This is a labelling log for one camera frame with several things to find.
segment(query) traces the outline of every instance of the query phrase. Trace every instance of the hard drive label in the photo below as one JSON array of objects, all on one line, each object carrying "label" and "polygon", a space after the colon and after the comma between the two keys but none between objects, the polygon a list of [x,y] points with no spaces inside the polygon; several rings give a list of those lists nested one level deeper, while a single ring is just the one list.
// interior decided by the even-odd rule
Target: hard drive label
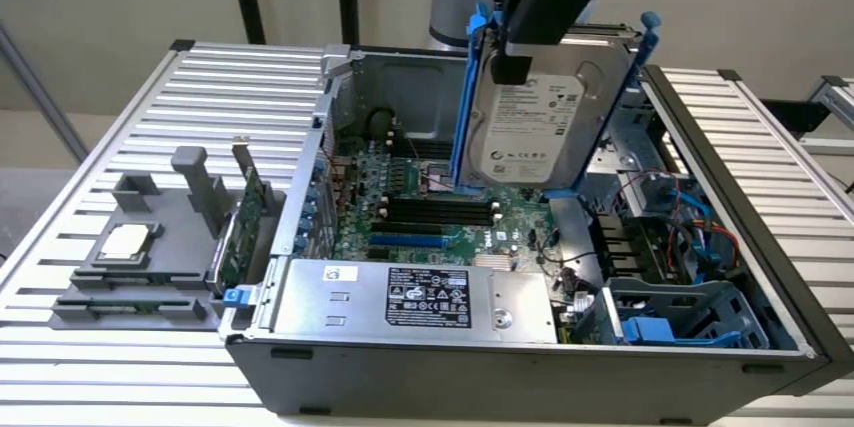
[{"label": "hard drive label", "polygon": [[502,85],[490,111],[481,171],[502,182],[552,177],[585,87],[568,75],[532,75]]},{"label": "hard drive label", "polygon": [[471,328],[469,272],[389,269],[386,322],[402,327]]}]

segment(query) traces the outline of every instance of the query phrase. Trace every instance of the slotted metal panel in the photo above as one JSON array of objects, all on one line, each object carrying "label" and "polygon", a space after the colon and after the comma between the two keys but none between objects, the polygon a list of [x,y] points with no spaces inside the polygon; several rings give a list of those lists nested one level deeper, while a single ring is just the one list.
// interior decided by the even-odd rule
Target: slotted metal panel
[{"label": "slotted metal panel", "polygon": [[[306,418],[279,418],[262,407],[215,333],[54,331],[46,322],[52,299],[68,286],[71,272],[93,247],[93,235],[117,208],[109,191],[123,171],[147,170],[162,187],[182,186],[182,177],[169,170],[170,155],[179,145],[201,145],[209,150],[210,171],[225,175],[230,187],[241,187],[230,141],[231,136],[249,133],[262,176],[278,187],[289,187],[290,167],[301,152],[299,132],[307,125],[303,117],[310,112],[303,104],[319,93],[322,54],[322,49],[197,44],[190,52],[171,52],[161,63],[0,269],[0,425],[311,424]],[[674,83],[688,84],[685,95],[704,119],[754,122],[750,107],[738,103],[738,95],[729,95],[724,88],[729,84],[716,72],[682,69],[669,75]],[[694,84],[712,89],[693,89]],[[726,109],[728,115],[716,115],[716,109]],[[762,142],[742,146],[745,135]],[[753,152],[762,159],[757,164],[800,165],[773,135],[724,132],[710,138],[724,142],[720,149],[730,149],[721,150],[729,156],[725,161],[749,163]],[[741,155],[742,148],[748,156]],[[798,229],[825,232],[832,239],[850,235],[844,219],[816,215],[828,206],[821,188],[809,179],[769,182],[746,177],[740,182],[769,208],[785,207],[786,200],[808,199],[805,208],[820,209],[790,216],[769,213],[772,228],[794,232],[781,238],[802,239]],[[838,251],[848,252],[845,247]],[[854,341],[850,262],[805,258],[797,265]],[[805,397],[761,399],[713,425],[842,427],[852,425],[853,417],[854,378]],[[325,421],[330,426],[402,423]]]}]

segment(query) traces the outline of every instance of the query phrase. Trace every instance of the warning label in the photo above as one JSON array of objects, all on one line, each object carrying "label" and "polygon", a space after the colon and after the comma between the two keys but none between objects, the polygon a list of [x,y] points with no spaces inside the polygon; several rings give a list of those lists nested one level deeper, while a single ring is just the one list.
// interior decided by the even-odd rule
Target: warning label
[{"label": "warning label", "polygon": [[469,272],[389,269],[386,322],[410,327],[471,328]]},{"label": "warning label", "polygon": [[525,85],[501,86],[481,158],[495,180],[549,180],[584,95],[574,76],[532,75]]}]

